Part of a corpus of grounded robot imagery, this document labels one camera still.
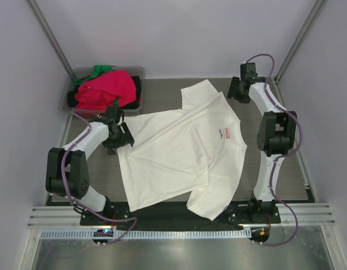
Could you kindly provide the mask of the white t shirt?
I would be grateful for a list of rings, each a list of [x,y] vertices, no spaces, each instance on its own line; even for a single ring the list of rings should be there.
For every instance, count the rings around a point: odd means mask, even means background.
[[[128,117],[135,140],[118,149],[130,211],[189,194],[194,214],[214,220],[231,202],[247,146],[241,121],[210,81],[181,90],[182,107]]]

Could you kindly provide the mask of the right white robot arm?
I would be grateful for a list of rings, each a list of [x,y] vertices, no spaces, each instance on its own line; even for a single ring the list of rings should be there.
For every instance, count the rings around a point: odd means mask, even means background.
[[[283,160],[294,145],[296,113],[287,111],[279,103],[263,78],[232,77],[227,98],[243,104],[254,102],[262,116],[256,137],[260,150],[258,179],[247,206],[237,208],[233,221],[242,224],[279,222],[275,191]]]

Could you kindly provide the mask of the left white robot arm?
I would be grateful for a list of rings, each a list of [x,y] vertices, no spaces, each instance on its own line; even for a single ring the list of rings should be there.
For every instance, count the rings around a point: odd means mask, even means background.
[[[107,154],[115,155],[119,148],[133,146],[135,140],[124,122],[123,110],[116,106],[94,113],[92,121],[73,114],[87,127],[64,147],[48,152],[46,191],[67,198],[82,215],[92,214],[100,224],[108,224],[114,217],[111,203],[91,186],[87,160],[100,145]]]

